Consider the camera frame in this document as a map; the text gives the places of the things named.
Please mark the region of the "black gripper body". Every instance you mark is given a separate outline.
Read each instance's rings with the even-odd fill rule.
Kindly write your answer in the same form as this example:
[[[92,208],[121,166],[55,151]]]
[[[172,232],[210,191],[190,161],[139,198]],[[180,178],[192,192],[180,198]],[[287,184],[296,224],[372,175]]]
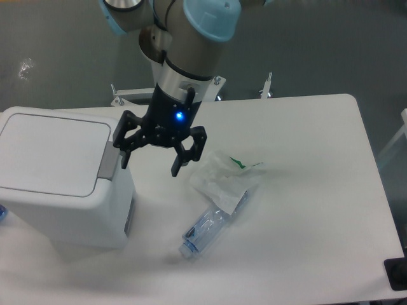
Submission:
[[[155,86],[151,102],[142,118],[141,142],[160,147],[172,147],[188,137],[202,141],[202,127],[193,127],[193,121],[200,107],[195,102],[194,87],[189,86],[184,97],[176,99]]]

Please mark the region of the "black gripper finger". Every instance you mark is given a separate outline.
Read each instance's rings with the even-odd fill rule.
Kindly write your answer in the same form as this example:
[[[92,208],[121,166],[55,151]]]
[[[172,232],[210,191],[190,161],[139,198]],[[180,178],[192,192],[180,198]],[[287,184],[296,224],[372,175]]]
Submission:
[[[113,133],[113,146],[120,150],[121,167],[126,168],[132,151],[148,144],[143,119],[126,110],[122,113]]]
[[[189,149],[183,146],[183,140],[191,137],[193,143]],[[207,140],[206,130],[203,126],[196,126],[186,130],[184,133],[171,138],[171,146],[175,149],[177,156],[171,167],[171,174],[176,177],[182,166],[186,166],[190,161],[200,160]]]

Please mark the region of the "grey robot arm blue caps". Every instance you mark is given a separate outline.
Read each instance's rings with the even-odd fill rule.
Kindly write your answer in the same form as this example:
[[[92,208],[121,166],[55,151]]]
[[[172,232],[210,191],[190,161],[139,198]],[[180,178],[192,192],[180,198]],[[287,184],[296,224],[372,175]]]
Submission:
[[[207,134],[193,121],[225,45],[233,38],[241,12],[266,1],[101,1],[112,30],[139,31],[139,46],[160,73],[143,117],[125,111],[113,145],[126,168],[131,153],[146,145],[174,148],[171,173],[201,158]]]

